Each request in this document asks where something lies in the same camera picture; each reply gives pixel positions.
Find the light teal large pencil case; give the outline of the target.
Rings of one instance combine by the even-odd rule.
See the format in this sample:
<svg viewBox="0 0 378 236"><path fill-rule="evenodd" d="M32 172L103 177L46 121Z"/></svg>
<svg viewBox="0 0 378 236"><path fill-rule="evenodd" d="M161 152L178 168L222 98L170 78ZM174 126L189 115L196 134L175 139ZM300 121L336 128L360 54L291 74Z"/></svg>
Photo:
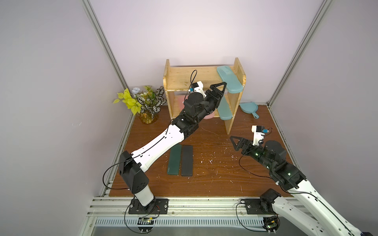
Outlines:
<svg viewBox="0 0 378 236"><path fill-rule="evenodd" d="M243 91L243 86L234 74L230 66L223 65L217 67L217 73L223 82L226 82L226 89L229 93L240 93Z"/></svg>

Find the black pencil case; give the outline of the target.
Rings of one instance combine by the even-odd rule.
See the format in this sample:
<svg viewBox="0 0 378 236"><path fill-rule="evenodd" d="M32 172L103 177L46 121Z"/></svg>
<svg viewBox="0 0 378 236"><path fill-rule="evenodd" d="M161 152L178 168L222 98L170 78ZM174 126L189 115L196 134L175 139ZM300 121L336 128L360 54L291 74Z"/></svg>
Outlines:
<svg viewBox="0 0 378 236"><path fill-rule="evenodd" d="M181 163L181 176L193 176L193 163L194 163L194 149L191 145L185 145L182 148L182 163Z"/></svg>

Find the dark green pencil case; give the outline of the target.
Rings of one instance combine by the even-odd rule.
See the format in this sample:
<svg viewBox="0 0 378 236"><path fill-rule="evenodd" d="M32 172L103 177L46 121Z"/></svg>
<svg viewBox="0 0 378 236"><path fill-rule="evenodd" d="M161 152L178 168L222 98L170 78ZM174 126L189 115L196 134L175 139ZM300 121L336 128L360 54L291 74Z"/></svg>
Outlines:
<svg viewBox="0 0 378 236"><path fill-rule="evenodd" d="M176 144L170 149L167 174L179 175L180 163L181 163L182 145Z"/></svg>

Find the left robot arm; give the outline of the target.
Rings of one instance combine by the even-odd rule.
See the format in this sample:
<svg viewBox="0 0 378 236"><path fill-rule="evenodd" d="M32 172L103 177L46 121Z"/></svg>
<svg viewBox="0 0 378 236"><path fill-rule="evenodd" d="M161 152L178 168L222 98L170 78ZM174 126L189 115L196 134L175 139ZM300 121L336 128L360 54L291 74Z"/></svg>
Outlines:
<svg viewBox="0 0 378 236"><path fill-rule="evenodd" d="M212 84L204 93L192 92L183 102L184 109L165 131L132 153L124 151L121 154L119 174L145 210L154 207L156 201L145 173L164 153L192 135L199 123L219 107L226 85L221 82Z"/></svg>

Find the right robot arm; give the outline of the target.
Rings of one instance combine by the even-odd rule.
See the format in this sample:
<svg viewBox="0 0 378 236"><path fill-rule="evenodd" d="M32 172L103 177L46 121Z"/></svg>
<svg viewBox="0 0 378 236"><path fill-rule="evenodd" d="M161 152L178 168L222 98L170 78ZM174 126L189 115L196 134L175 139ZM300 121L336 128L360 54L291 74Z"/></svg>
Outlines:
<svg viewBox="0 0 378 236"><path fill-rule="evenodd" d="M269 140L264 146L251 140L231 136L236 151L252 157L269 171L270 178L284 192L297 199L310 213L305 214L273 189L260 197L261 206L276 213L308 236L369 236L342 217L312 186L307 177L286 160L286 150L277 141Z"/></svg>

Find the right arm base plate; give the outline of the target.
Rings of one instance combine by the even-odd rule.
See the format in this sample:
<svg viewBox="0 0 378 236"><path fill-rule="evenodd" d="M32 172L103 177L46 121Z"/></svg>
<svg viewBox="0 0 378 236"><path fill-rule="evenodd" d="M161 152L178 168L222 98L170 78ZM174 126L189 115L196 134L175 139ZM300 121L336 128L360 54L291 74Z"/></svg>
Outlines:
<svg viewBox="0 0 378 236"><path fill-rule="evenodd" d="M242 199L241 203L245 205L245 209L248 215L275 215L277 214L273 210L273 201L262 199Z"/></svg>

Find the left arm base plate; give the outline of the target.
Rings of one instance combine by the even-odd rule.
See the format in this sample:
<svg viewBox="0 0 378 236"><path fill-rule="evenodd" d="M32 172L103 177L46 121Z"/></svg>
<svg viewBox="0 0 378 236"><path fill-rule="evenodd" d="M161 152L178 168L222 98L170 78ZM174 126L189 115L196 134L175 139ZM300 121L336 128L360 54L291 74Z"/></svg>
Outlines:
<svg viewBox="0 0 378 236"><path fill-rule="evenodd" d="M133 199L131 201L128 214L167 214L169 206L169 200L166 198L154 199L147 206L143 206L138 199Z"/></svg>

